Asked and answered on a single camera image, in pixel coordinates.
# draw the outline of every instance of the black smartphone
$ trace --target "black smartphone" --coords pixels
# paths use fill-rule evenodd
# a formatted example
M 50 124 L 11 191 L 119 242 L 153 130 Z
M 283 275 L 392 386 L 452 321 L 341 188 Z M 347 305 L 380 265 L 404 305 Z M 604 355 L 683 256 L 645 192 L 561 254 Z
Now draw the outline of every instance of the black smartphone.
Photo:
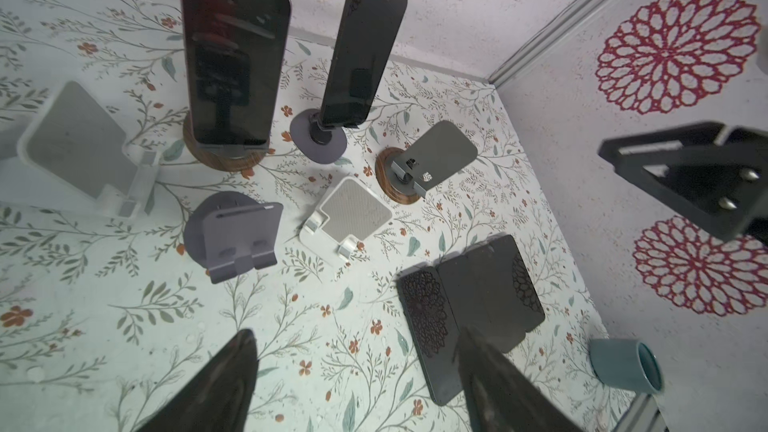
M 195 140 L 266 148 L 290 0 L 181 0 L 181 8 Z
M 346 0 L 321 127 L 357 127 L 366 120 L 407 6 L 408 0 Z

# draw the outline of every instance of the white plastic stand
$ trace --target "white plastic stand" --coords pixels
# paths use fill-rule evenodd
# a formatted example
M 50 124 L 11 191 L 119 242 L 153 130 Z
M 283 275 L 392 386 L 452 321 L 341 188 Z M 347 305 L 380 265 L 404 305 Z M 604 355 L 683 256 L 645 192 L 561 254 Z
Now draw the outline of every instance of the white plastic stand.
M 16 124 L 0 132 L 0 201 L 122 219 L 143 211 L 159 154 L 124 145 L 125 130 L 79 83 Z
M 354 262 L 359 242 L 392 219 L 392 209 L 364 182 L 344 177 L 329 187 L 299 231 L 299 240 L 326 263 Z

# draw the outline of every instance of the table surface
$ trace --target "table surface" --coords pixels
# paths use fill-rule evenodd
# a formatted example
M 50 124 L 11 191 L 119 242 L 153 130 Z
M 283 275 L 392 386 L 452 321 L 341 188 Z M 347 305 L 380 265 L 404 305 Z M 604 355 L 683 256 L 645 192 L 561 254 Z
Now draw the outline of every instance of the table surface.
M 463 396 L 438 408 L 392 276 L 512 234 L 547 319 L 508 356 L 586 430 L 610 430 L 629 393 L 603 386 L 587 354 L 604 336 L 573 257 L 493 86 L 390 62 L 344 157 L 310 162 L 290 120 L 320 105 L 331 48 L 289 38 L 269 155 L 224 173 L 191 157 L 180 17 L 141 0 L 0 0 L 2 123 L 49 89 L 86 85 L 132 143 L 162 153 L 149 217 L 132 223 L 0 207 L 0 416 L 8 430 L 135 430 L 239 328 L 260 372 L 247 430 L 468 430 Z M 352 264 L 324 263 L 297 230 L 325 189 L 360 177 L 384 196 L 376 154 L 451 120 L 477 160 L 369 238 Z M 279 264 L 213 285 L 181 234 L 208 195 L 281 202 Z

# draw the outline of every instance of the gray phone stand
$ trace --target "gray phone stand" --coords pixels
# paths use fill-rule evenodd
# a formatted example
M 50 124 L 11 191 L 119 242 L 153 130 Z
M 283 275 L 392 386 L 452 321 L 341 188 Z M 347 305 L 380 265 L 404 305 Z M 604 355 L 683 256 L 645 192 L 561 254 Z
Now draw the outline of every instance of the gray phone stand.
M 214 284 L 277 264 L 275 239 L 283 205 L 259 204 L 240 192 L 218 192 L 192 212 L 184 228 L 190 257 Z
M 471 164 L 477 156 L 475 144 L 453 122 L 443 120 L 407 150 L 398 152 L 390 148 L 379 154 L 376 175 L 384 193 L 392 200 L 413 203 L 418 197 L 426 197 L 429 189 Z M 383 162 L 382 167 L 379 167 L 379 159 Z M 403 197 L 410 199 L 404 202 Z
M 318 164 L 332 164 L 346 150 L 346 134 L 341 127 L 321 129 L 319 119 L 319 109 L 305 110 L 291 121 L 290 136 L 309 160 Z

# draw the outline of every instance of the round wooden base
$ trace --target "round wooden base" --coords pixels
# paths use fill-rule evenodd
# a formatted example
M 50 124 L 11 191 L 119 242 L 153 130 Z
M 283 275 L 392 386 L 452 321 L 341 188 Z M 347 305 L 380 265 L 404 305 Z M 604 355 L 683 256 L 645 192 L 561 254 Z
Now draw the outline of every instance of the round wooden base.
M 387 147 L 379 153 L 379 155 L 376 157 L 376 180 L 379 182 L 379 186 L 382 188 L 387 197 L 394 200 L 398 204 L 409 206 L 418 200 L 418 194 L 407 196 L 396 188 L 392 187 L 390 178 L 386 173 L 387 159 L 394 154 L 399 154 L 402 152 L 403 150 L 397 147 Z
M 197 141 L 194 139 L 192 120 L 188 113 L 184 119 L 184 144 L 200 163 L 224 172 L 239 172 L 252 168 L 261 162 L 261 159 L 266 154 L 266 152 L 248 152 L 245 157 L 229 158 L 217 156 L 209 150 L 200 149 L 197 147 Z

